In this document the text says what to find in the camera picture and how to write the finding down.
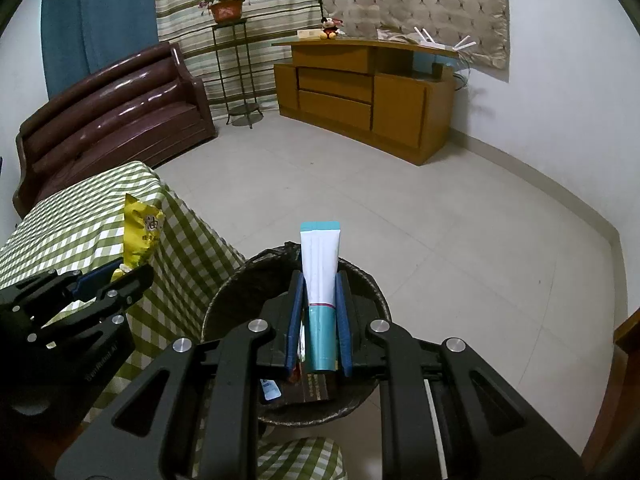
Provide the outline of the yellow snack wrapper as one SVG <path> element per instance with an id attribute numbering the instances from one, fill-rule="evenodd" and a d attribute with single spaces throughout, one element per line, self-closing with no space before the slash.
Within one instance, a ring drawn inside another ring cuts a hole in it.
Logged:
<path id="1" fill-rule="evenodd" d="M 165 216 L 154 205 L 127 194 L 124 205 L 122 263 L 114 270 L 111 282 L 147 264 L 160 242 Z"/>

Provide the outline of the black cardboard box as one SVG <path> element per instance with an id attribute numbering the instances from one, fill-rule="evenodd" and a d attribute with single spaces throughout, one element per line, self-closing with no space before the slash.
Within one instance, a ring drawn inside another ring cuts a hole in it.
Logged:
<path id="1" fill-rule="evenodd" d="M 328 400 L 326 375 L 298 370 L 293 376 L 290 398 L 291 402 L 296 404 Z"/>

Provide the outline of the green checkered tablecloth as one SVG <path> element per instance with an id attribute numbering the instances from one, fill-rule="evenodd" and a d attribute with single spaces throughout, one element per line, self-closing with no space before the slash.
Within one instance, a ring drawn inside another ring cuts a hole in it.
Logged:
<path id="1" fill-rule="evenodd" d="M 154 283 L 127 312 L 136 348 L 86 414 L 93 419 L 180 337 L 201 338 L 206 312 L 243 256 L 143 162 L 127 162 L 46 198 L 1 248 L 1 284 L 54 269 L 91 271 L 122 254 L 127 196 L 163 215 Z"/>

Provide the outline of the black lined wicker trash bin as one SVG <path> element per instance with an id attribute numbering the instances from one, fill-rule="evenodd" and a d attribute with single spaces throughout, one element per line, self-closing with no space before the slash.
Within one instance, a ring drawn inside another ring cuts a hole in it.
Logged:
<path id="1" fill-rule="evenodd" d="M 355 411 L 378 386 L 375 376 L 364 372 L 367 359 L 382 359 L 382 350 L 369 344 L 368 323 L 390 322 L 390 309 L 371 275 L 340 259 L 337 266 L 338 301 L 345 313 L 338 331 L 347 335 L 338 345 L 338 370 L 324 372 L 329 390 L 326 401 L 292 403 L 293 363 L 292 318 L 300 320 L 306 302 L 302 285 L 302 248 L 287 242 L 246 260 L 218 290 L 210 303 L 202 327 L 201 340 L 221 340 L 235 327 L 263 318 L 276 330 L 268 346 L 258 352 L 258 367 L 278 384 L 282 396 L 271 402 L 258 396 L 257 416 L 267 425 L 309 427 L 325 424 Z"/>

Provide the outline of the brown wooden door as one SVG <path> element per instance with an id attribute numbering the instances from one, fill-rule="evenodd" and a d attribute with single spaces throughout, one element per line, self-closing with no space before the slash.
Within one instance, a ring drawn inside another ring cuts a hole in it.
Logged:
<path id="1" fill-rule="evenodd" d="M 614 332 L 608 386 L 582 452 L 588 479 L 639 478 L 639 311 Z"/>

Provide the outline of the Mickey Mouse plush toy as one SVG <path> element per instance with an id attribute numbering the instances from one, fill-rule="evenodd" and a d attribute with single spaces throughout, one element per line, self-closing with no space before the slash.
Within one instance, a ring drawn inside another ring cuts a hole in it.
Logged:
<path id="1" fill-rule="evenodd" d="M 343 21 L 339 18 L 324 18 L 321 22 L 321 39 L 335 39 L 340 33 Z"/>

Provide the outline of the dark red leather sofa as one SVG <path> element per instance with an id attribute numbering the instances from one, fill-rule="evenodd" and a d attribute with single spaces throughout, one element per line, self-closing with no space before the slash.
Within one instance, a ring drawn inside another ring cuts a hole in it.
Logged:
<path id="1" fill-rule="evenodd" d="M 16 137 L 19 216 L 88 177 L 127 162 L 156 168 L 218 136 L 201 79 L 178 44 L 142 50 L 73 84 Z"/>

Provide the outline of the tissue box on cabinet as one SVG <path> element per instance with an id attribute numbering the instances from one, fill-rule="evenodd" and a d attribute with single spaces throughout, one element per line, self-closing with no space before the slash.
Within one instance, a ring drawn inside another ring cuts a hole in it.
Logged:
<path id="1" fill-rule="evenodd" d="M 328 34 L 323 29 L 299 29 L 296 32 L 299 40 L 326 39 Z"/>

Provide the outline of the beige patterned curtain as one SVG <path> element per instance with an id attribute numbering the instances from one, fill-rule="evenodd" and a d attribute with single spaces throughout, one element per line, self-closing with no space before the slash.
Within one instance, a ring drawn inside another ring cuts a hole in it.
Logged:
<path id="1" fill-rule="evenodd" d="M 322 4 L 326 14 L 343 21 L 349 37 L 419 42 L 416 26 L 450 46 L 469 36 L 477 45 L 463 50 L 463 55 L 474 64 L 497 70 L 509 66 L 509 0 L 322 0 Z"/>

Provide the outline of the blue curtain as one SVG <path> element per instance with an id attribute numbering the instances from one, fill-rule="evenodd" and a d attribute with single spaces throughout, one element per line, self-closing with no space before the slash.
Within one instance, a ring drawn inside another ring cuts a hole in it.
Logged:
<path id="1" fill-rule="evenodd" d="M 51 98 L 157 43 L 154 0 L 42 0 L 43 70 Z"/>

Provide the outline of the potted plant terracotta pot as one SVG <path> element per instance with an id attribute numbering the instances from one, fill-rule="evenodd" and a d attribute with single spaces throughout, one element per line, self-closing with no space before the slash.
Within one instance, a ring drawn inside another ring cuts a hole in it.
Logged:
<path id="1" fill-rule="evenodd" d="M 198 7 L 208 12 L 216 24 L 228 24 L 242 18 L 243 4 L 246 0 L 200 0 Z"/>

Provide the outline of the black metal plant stand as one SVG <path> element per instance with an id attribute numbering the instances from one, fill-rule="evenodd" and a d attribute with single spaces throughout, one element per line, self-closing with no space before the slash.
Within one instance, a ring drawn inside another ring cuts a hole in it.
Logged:
<path id="1" fill-rule="evenodd" d="M 254 115 L 264 117 L 262 108 L 258 103 L 256 84 L 252 58 L 250 57 L 250 44 L 246 28 L 247 18 L 236 18 L 235 20 L 215 24 L 212 26 L 212 38 L 214 52 L 219 76 L 219 84 L 224 97 L 224 108 L 226 109 L 227 125 L 231 125 L 236 118 L 243 118 L 248 128 L 254 127 Z M 218 32 L 223 29 L 231 30 L 231 44 L 224 46 L 218 41 Z M 221 62 L 221 51 L 232 48 L 235 59 L 235 78 L 240 85 L 240 104 L 233 105 L 236 99 L 231 99 L 227 92 L 226 81 L 229 79 L 224 74 Z"/>

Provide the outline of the striped green curtain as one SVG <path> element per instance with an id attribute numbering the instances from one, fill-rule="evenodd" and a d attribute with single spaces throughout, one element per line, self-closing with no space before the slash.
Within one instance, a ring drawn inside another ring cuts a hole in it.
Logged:
<path id="1" fill-rule="evenodd" d="M 318 0 L 155 0 L 155 13 L 160 40 L 178 44 L 216 118 L 272 105 L 273 66 L 290 55 L 283 41 L 320 24 Z"/>

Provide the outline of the white teal tube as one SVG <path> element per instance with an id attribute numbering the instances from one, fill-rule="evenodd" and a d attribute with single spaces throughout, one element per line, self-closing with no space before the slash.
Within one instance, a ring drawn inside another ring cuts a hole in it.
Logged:
<path id="1" fill-rule="evenodd" d="M 305 358 L 315 373 L 337 368 L 335 283 L 341 225 L 337 221 L 309 221 L 300 225 L 302 267 L 307 307 Z"/>

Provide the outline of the wooden TV cabinet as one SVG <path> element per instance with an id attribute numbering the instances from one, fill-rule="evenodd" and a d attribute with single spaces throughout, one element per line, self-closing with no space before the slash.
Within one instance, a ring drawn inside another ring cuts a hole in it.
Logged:
<path id="1" fill-rule="evenodd" d="M 451 49 L 364 39 L 279 41 L 292 58 L 273 65 L 282 116 L 421 166 L 448 142 L 454 70 L 413 69 L 416 54 L 456 60 Z"/>

